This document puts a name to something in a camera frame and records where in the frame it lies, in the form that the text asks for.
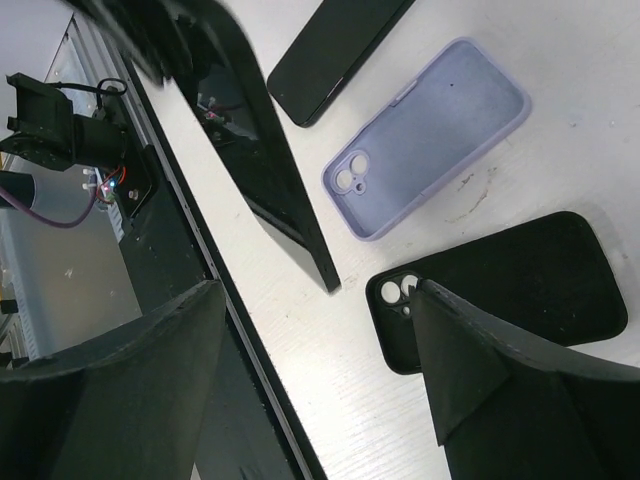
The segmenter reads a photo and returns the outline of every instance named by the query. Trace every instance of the phone case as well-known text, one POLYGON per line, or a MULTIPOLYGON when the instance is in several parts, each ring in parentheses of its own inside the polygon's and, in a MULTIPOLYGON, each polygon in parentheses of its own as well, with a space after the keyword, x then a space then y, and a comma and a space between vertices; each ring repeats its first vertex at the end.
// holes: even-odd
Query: phone case
POLYGON ((573 212, 538 218, 371 278, 371 317, 387 365, 400 374, 420 372, 409 297, 421 280, 563 346, 606 340, 627 326, 607 257, 589 223, 573 212))
POLYGON ((353 234, 375 240, 515 130, 529 96, 471 39, 449 44, 327 165, 353 234))

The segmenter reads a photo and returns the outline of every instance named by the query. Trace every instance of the black cable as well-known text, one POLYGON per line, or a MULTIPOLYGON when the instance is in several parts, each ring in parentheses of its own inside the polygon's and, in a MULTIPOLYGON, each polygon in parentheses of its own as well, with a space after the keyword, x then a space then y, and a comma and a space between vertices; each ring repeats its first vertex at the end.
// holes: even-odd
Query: black cable
POLYGON ((103 78, 98 82, 97 87, 92 87, 90 85, 83 85, 81 83, 65 83, 65 82, 56 82, 56 83, 47 83, 47 85, 54 88, 68 88, 70 90, 80 90, 82 92, 89 92, 96 94, 96 106, 98 109, 102 109, 102 96, 111 96, 111 97, 121 97, 125 93, 127 93, 128 85, 127 82, 120 78, 103 78), (122 85, 122 90, 105 90, 102 86, 106 82, 116 82, 122 85))

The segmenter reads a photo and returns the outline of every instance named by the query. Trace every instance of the black phone case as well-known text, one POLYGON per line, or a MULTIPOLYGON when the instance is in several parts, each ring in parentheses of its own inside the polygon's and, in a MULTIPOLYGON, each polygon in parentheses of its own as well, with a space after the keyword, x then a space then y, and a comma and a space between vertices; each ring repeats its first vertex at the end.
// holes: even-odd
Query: black phone case
POLYGON ((420 372, 409 307, 381 296, 406 275, 433 280, 478 308, 559 345, 612 338, 627 325, 600 243, 580 215, 558 212, 374 276, 367 302, 389 367, 420 372))
POLYGON ((415 0, 323 0, 267 80, 298 126, 313 125, 415 0))

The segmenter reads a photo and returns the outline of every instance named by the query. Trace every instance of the table surface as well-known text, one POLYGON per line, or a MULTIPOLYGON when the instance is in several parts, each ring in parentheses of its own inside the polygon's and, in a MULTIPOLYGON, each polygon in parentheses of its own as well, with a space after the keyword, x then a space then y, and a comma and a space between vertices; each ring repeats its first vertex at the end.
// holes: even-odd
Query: table surface
MULTIPOLYGON (((227 4, 266 77, 320 0, 227 4)), ((416 0, 316 125, 299 128, 277 107, 342 279, 333 295, 256 221, 175 85, 145 83, 330 479, 449 477, 422 378, 387 368, 365 301, 368 279, 391 267, 554 211, 578 212, 595 229, 630 314, 622 335, 579 349, 640 366, 638 20, 640 6, 632 0, 416 0), (476 39, 523 85, 533 112, 388 235, 360 242, 323 191, 322 169, 461 36, 476 39)))

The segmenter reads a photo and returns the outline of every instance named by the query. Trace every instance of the purple cable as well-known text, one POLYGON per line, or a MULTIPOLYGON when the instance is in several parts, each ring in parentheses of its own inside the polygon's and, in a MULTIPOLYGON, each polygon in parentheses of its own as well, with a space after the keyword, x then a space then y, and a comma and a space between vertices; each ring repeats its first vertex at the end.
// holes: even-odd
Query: purple cable
MULTIPOLYGON (((91 177, 89 177, 90 184, 95 183, 96 180, 97 179, 95 175, 92 175, 91 177)), ((55 228, 74 228, 80 225, 82 222, 84 222, 85 218, 87 218, 91 213, 91 210, 93 209, 93 204, 95 203, 95 198, 96 198, 96 187, 89 188, 89 204, 87 205, 87 208, 85 208, 84 212, 82 212, 82 214, 76 220, 69 223, 56 222, 55 220, 50 220, 46 217, 43 217, 42 215, 31 210, 24 203, 22 203, 16 197, 11 195, 3 187, 0 187, 0 197, 2 197, 9 205, 11 205, 16 210, 26 213, 34 220, 44 223, 45 225, 49 225, 50 227, 55 227, 55 228)))

